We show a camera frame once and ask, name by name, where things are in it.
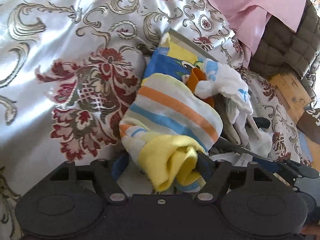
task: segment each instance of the pink fabric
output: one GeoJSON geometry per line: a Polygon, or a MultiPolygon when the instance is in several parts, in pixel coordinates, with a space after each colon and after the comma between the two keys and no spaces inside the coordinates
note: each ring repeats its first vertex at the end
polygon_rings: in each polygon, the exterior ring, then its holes
{"type": "Polygon", "coordinates": [[[296,31],[306,0],[213,0],[238,39],[254,54],[271,15],[296,31]]]}

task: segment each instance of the silver bolt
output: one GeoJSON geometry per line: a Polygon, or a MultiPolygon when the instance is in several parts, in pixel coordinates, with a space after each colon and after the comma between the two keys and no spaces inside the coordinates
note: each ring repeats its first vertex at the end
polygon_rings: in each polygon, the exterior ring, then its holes
{"type": "Polygon", "coordinates": [[[122,193],[113,193],[110,196],[110,199],[112,201],[123,201],[123,200],[125,200],[125,195],[123,195],[122,193]]]}
{"type": "Polygon", "coordinates": [[[202,201],[210,201],[213,199],[213,195],[207,192],[200,193],[197,198],[202,201]]]}
{"type": "Polygon", "coordinates": [[[158,200],[158,204],[165,204],[165,203],[166,203],[166,201],[164,199],[159,199],[158,200]]]}

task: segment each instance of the floral bedspread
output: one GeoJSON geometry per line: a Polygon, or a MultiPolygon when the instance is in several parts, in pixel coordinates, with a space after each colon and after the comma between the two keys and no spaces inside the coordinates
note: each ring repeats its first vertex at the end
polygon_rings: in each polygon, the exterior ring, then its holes
{"type": "MultiPolygon", "coordinates": [[[[15,203],[63,161],[123,149],[119,120],[167,27],[242,73],[272,120],[274,158],[305,161],[274,89],[242,67],[235,32],[207,0],[0,0],[0,239],[20,239],[15,203]]],[[[132,164],[118,182],[152,192],[132,164]]]]}

